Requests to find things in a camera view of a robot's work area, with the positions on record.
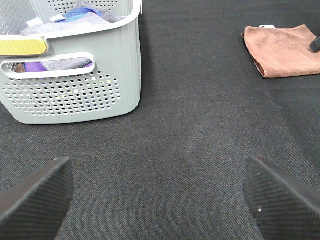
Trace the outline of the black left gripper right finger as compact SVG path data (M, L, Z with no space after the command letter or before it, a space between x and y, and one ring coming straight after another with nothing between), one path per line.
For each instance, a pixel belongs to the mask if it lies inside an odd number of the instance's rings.
M320 193L261 157L248 159L243 192L266 240L318 240Z

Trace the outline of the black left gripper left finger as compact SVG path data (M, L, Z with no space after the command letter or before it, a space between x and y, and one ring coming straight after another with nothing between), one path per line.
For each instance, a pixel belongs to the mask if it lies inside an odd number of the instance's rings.
M0 194L2 240L53 240L74 195L69 157L57 157Z

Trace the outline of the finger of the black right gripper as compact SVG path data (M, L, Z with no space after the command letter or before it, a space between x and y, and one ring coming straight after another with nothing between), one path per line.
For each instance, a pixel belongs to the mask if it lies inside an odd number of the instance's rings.
M317 53L320 51L320 36L317 36L313 42L309 45L310 50L313 53Z

